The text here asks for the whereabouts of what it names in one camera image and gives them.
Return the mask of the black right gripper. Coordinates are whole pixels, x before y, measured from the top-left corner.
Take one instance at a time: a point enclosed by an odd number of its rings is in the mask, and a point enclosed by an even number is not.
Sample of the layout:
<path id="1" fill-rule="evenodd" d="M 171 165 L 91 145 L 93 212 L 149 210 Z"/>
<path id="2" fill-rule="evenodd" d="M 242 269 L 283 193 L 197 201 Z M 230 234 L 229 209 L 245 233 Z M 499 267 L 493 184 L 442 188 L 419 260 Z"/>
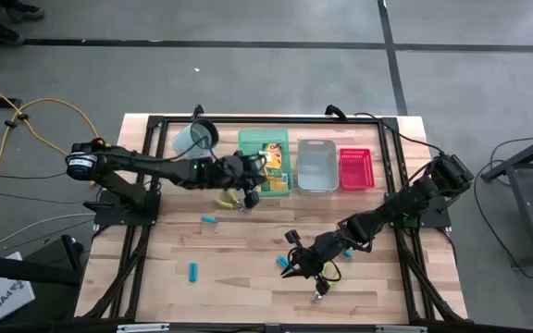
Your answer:
<path id="1" fill-rule="evenodd" d="M 285 233 L 285 238 L 292 248 L 287 254 L 287 265 L 283 268 L 284 278 L 303 277 L 313 278 L 316 281 L 314 297 L 323 297 L 331 287 L 331 278 L 326 276 L 329 268 L 328 261 L 342 254 L 349 244 L 345 236 L 339 231 L 330 231 L 315 237 L 314 243 L 308 247 L 306 259 L 307 271 L 300 267 L 300 257 L 304 254 L 305 247 L 296 229 Z"/>

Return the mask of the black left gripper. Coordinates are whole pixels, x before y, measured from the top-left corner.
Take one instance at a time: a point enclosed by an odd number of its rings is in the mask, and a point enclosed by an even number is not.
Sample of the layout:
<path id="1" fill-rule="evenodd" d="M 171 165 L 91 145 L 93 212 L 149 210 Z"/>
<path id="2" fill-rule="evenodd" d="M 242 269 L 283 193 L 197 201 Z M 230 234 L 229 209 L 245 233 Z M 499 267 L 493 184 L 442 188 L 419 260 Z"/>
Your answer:
<path id="1" fill-rule="evenodd" d="M 218 158 L 221 175 L 217 186 L 220 189 L 242 190 L 245 207 L 253 209 L 260 201 L 258 189 L 267 182 L 266 163 L 267 158 L 261 154 L 234 154 Z"/>

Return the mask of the green-handled silver hole punch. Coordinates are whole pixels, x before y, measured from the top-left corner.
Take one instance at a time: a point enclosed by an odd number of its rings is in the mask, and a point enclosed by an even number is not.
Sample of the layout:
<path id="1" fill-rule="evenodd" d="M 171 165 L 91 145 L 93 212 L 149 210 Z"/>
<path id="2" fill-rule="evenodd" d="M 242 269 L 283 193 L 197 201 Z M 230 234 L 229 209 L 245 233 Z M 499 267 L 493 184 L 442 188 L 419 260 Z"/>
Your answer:
<path id="1" fill-rule="evenodd" d="M 333 263 L 332 261 L 330 261 L 328 263 L 329 263 L 329 268 L 326 271 L 326 276 L 331 278 L 331 287 L 330 287 L 330 289 L 331 289 L 333 286 L 335 286 L 341 280 L 341 271 L 339 270 L 338 266 L 335 263 Z M 318 302 L 320 302 L 322 300 L 323 297 L 314 297 L 314 294 L 313 294 L 312 302 L 313 303 L 318 303 Z"/>
<path id="2" fill-rule="evenodd" d="M 214 203 L 222 209 L 235 210 L 248 213 L 247 207 L 244 205 L 242 197 L 235 189 L 227 189 L 221 192 Z"/>

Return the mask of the green translucent plastic bin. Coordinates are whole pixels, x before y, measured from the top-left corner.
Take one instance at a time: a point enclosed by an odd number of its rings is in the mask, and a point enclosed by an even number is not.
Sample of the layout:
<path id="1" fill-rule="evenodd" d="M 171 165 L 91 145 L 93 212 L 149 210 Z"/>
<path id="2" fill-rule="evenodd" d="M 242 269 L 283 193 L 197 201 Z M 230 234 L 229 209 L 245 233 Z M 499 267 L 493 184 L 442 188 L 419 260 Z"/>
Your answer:
<path id="1" fill-rule="evenodd" d="M 260 198 L 272 196 L 286 196 L 293 190 L 291 155 L 289 147 L 289 135 L 286 128 L 254 128 L 241 129 L 238 134 L 238 146 L 244 154 L 261 154 L 265 155 L 263 145 L 265 143 L 277 142 L 282 145 L 283 149 L 283 172 L 289 174 L 290 189 L 281 192 L 260 191 Z"/>

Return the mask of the grey plastic bin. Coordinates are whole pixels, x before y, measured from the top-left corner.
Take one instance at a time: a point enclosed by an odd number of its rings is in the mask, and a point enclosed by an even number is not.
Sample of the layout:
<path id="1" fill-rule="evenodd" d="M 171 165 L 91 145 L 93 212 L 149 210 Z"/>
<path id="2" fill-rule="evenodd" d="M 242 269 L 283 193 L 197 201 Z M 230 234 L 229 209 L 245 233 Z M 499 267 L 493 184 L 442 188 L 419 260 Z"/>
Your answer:
<path id="1" fill-rule="evenodd" d="M 332 140 L 298 142 L 297 181 L 299 191 L 309 195 L 330 194 L 339 186 L 337 145 Z"/>

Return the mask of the grey metal mug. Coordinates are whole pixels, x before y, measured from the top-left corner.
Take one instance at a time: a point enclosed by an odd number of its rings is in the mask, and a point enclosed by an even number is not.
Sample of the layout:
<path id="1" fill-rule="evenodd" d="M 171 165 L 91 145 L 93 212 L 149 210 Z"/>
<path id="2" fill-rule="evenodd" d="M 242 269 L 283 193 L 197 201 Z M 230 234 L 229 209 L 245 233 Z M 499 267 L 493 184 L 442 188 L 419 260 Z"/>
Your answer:
<path id="1" fill-rule="evenodd" d="M 210 156 L 218 141 L 217 127 L 209 120 L 196 119 L 175 136 L 172 146 L 177 157 L 196 159 Z"/>

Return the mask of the red plastic mesh basket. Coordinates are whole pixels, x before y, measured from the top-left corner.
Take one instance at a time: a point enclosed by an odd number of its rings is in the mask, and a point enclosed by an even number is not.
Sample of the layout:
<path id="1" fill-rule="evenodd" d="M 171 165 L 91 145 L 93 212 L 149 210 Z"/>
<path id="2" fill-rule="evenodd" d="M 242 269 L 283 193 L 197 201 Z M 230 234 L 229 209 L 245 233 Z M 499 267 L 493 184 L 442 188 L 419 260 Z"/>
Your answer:
<path id="1" fill-rule="evenodd" d="M 345 191 L 364 191 L 375 187 L 369 149 L 341 148 L 339 156 L 340 186 Z"/>

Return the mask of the black floor stand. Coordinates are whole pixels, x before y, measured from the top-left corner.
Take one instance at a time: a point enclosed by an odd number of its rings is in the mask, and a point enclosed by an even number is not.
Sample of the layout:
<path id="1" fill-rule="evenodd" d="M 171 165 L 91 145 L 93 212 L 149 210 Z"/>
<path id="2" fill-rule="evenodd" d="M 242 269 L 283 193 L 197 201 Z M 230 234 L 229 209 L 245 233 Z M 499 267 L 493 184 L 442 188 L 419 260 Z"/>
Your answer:
<path id="1" fill-rule="evenodd" d="M 0 278 L 79 286 L 83 253 L 81 243 L 69 235 L 62 235 L 29 254 L 25 260 L 0 257 Z"/>

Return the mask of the silver metal bracket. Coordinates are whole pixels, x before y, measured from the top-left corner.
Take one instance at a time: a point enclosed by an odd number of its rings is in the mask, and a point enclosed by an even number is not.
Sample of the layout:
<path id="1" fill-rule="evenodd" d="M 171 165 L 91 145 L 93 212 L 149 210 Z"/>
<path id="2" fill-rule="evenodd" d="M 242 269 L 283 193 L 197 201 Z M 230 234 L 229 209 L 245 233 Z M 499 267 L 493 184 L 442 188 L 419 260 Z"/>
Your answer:
<path id="1" fill-rule="evenodd" d="M 377 325 L 376 333 L 428 333 L 426 327 L 399 326 L 399 325 Z"/>
<path id="2" fill-rule="evenodd" d="M 168 333 L 170 323 L 145 323 L 119 325 L 116 333 Z"/>

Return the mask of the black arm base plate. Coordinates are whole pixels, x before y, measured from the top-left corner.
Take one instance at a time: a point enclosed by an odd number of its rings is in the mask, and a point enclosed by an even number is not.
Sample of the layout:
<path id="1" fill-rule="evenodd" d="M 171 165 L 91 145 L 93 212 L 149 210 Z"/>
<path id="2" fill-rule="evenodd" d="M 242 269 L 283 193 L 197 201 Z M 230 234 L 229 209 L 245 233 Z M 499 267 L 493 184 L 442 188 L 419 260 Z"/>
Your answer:
<path id="1" fill-rule="evenodd" d="M 95 213 L 94 223 L 100 226 L 139 226 L 155 224 L 161 200 L 160 191 L 148 191 L 142 207 L 134 207 L 120 201 L 110 191 L 102 191 L 97 201 L 82 205 Z"/>
<path id="2" fill-rule="evenodd" d="M 393 228 L 449 228 L 452 223 L 448 208 L 459 199 L 437 196 L 429 200 L 428 207 L 418 216 L 403 215 L 398 223 L 390 222 Z"/>

